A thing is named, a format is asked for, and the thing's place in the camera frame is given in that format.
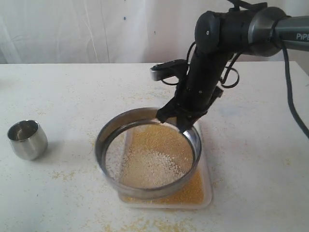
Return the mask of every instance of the white wall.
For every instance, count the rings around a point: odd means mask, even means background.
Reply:
[[[309,15],[308,0],[268,3],[292,16]],[[226,12],[230,6],[226,0],[0,0],[0,63],[184,58],[198,17],[207,10]],[[293,51],[290,57],[309,73],[307,53]],[[282,60],[282,55],[271,60]]]

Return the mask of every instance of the robotic arm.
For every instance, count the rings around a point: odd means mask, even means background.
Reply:
[[[217,84],[219,81],[224,84],[241,54],[269,57],[282,46],[309,51],[309,16],[289,17],[277,7],[267,7],[267,3],[228,1],[234,4],[228,13],[207,11],[198,19],[196,47],[190,64],[188,54],[187,60],[174,60],[151,68],[156,81],[171,76],[179,79],[174,97],[158,110],[157,118],[163,123],[176,117],[181,132],[191,128],[221,97],[223,90]],[[236,59],[222,79],[227,62],[235,54]],[[237,83],[222,87],[234,87]]]

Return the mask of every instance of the metal cup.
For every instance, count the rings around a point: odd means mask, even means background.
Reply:
[[[47,137],[34,120],[20,121],[7,133],[14,153],[24,160],[34,160],[42,155],[48,146]]]

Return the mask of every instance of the sieve rim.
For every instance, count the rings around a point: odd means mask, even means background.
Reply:
[[[192,165],[188,172],[186,172],[182,177],[179,179],[163,186],[159,186],[156,188],[135,188],[131,186],[127,186],[122,184],[119,181],[116,181],[114,178],[112,178],[107,170],[106,167],[106,155],[107,150],[109,148],[109,145],[111,142],[122,132],[139,125],[147,125],[147,124],[158,124],[163,126],[168,126],[173,128],[176,131],[179,131],[176,127],[176,120],[175,119],[168,119],[166,123],[161,124],[159,120],[155,118],[156,112],[159,108],[138,108],[129,110],[126,112],[123,112],[113,119],[111,119],[99,132],[96,143],[95,143],[95,156],[96,161],[105,175],[107,181],[113,186],[114,189],[116,189],[119,193],[139,198],[139,199],[155,199],[160,197],[165,197],[168,195],[171,195],[175,193],[177,190],[180,190],[191,178],[191,176],[194,174],[197,164],[199,162],[200,156],[201,156],[201,138],[199,136],[199,133],[197,130],[192,127],[189,130],[186,130],[184,133],[181,134],[183,136],[188,144],[191,147],[192,150]],[[140,118],[138,120],[132,119],[130,120],[130,116],[132,114],[138,114],[141,113]],[[192,135],[194,135],[194,139],[196,140],[195,143],[192,141]]]

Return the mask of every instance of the white table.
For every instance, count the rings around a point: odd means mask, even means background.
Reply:
[[[302,232],[309,228],[309,141],[286,99],[283,62],[244,62],[201,120],[214,197],[198,211],[129,209],[97,169],[93,146],[117,114],[163,106],[173,87],[153,64],[0,66],[0,231]],[[309,77],[291,62],[296,108],[309,125]],[[18,158],[6,137],[39,121],[49,151]]]

